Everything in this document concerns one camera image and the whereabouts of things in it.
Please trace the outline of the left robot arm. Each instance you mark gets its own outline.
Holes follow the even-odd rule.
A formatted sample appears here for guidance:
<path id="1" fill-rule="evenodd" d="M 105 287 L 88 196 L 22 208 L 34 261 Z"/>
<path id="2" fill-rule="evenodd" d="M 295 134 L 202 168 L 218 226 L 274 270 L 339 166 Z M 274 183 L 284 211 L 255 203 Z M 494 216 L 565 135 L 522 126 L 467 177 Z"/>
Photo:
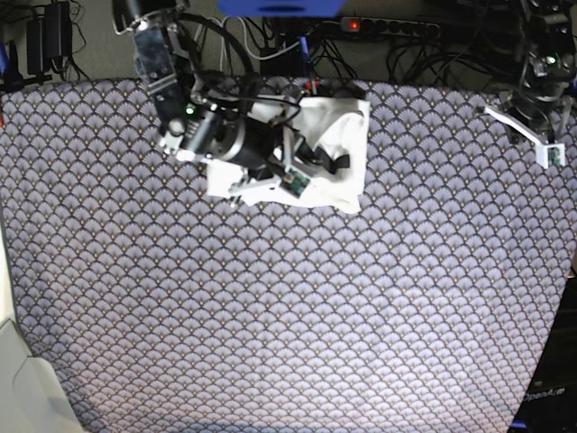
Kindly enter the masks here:
<path id="1" fill-rule="evenodd" d="M 479 36 L 497 73 L 499 109 L 528 129 L 557 138 L 552 113 L 576 76 L 569 1 L 507 1 L 488 5 Z"/>

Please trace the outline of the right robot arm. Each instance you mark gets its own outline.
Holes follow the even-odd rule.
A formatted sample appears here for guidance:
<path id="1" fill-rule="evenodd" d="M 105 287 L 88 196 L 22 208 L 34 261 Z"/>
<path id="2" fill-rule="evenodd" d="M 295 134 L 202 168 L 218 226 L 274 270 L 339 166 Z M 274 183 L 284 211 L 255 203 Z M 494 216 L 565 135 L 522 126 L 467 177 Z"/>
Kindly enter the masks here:
<path id="1" fill-rule="evenodd" d="M 292 125 L 300 102 L 259 95 L 246 49 L 223 27 L 187 13 L 188 6 L 187 1 L 112 3 L 115 32 L 133 39 L 135 68 L 156 107 L 164 151 L 205 165 L 225 162 L 241 168 L 242 177 L 228 189 L 233 205 L 258 187 L 300 198 L 321 170 L 335 175 L 349 168 L 348 154 L 333 159 L 308 145 Z M 219 34 L 236 52 L 244 68 L 237 92 L 221 89 L 215 74 L 203 69 L 183 22 Z"/>

